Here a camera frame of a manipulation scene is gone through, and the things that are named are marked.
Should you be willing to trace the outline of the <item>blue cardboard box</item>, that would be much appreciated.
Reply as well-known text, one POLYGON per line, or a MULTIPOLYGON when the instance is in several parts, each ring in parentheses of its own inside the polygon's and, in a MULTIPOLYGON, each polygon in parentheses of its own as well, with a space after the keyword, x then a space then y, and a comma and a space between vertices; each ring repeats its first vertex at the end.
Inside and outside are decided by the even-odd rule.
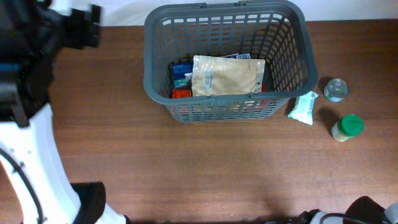
MULTIPOLYGON (((224 58, 251 59, 249 53, 225 55, 224 58)), ((189 89, 192 85, 193 62, 184 62, 172 66, 174 87, 176 89, 189 89)))

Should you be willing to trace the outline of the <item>orange spaghetti packet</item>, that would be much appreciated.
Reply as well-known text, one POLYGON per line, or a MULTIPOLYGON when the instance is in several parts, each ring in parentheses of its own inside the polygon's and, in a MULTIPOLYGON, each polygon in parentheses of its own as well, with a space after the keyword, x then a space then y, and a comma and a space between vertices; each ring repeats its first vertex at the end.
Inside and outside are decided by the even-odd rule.
POLYGON ((272 111, 269 100, 254 99, 254 94, 208 96, 192 99, 191 90, 173 90, 173 100, 183 103, 168 105, 169 113, 182 123, 266 118, 272 111))

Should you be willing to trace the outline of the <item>beige grain bag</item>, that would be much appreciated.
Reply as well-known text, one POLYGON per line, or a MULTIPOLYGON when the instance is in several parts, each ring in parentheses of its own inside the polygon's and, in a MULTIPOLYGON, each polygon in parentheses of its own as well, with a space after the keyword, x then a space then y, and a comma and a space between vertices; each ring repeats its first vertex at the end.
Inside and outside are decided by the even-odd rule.
POLYGON ((196 55, 193 57, 192 95, 224 96, 259 93, 266 62, 196 55))

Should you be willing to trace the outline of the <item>grey plastic shopping basket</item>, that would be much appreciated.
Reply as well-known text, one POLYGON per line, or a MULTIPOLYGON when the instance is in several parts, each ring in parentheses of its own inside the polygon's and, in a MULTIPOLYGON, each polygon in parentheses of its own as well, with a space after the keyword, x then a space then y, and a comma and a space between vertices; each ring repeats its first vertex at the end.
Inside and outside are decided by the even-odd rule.
POLYGON ((144 89, 182 123, 266 118, 317 84, 304 14, 289 1, 164 5, 146 17, 144 33, 144 89), (174 65, 246 53, 266 62, 263 92, 172 98, 174 65))

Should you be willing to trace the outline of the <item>white green snack pack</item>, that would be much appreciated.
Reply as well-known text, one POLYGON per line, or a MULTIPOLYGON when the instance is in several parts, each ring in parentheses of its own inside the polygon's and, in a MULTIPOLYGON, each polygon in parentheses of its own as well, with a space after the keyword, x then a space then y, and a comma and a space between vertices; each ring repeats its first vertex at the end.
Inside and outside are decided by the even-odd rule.
POLYGON ((297 97, 295 106, 293 110, 288 114, 288 117, 303 122, 305 124, 312 125, 312 111, 315 99, 317 97, 318 94, 314 91, 310 91, 305 95, 297 97))

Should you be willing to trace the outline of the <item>small metal tin can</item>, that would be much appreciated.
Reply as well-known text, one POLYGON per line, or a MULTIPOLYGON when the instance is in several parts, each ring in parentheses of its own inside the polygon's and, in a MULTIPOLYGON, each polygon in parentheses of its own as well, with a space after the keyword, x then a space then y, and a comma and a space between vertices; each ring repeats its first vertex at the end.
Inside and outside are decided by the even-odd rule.
POLYGON ((348 96, 349 88, 347 83, 339 78, 330 80, 324 88, 324 96, 334 103, 341 102, 348 96))

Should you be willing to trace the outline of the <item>green lid glass jar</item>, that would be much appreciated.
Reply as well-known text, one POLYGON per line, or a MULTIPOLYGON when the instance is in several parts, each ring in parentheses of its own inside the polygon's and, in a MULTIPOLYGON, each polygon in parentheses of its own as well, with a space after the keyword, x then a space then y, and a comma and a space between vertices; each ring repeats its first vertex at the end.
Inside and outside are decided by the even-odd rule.
POLYGON ((331 135, 335 140, 345 142, 361 134, 363 129, 363 120, 358 115, 347 114, 333 125, 331 135))

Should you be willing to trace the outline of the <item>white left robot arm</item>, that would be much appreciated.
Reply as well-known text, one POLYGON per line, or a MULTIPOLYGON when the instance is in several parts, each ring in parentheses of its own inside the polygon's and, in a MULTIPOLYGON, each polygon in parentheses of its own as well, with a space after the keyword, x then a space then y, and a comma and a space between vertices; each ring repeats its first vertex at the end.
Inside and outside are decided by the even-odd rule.
POLYGON ((129 223, 102 182, 68 180, 53 135, 54 61, 64 48, 99 45, 101 7, 63 14, 50 5, 1 2, 1 164, 24 223, 129 223))

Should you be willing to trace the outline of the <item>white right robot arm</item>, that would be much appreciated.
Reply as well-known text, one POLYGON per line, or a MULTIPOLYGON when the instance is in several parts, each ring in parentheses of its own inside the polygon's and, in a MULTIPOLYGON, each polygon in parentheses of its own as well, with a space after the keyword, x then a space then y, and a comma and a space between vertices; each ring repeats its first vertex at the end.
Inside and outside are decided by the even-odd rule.
POLYGON ((382 207, 368 196, 355 200, 345 213, 311 210, 290 221, 293 224, 397 224, 397 202, 382 207))

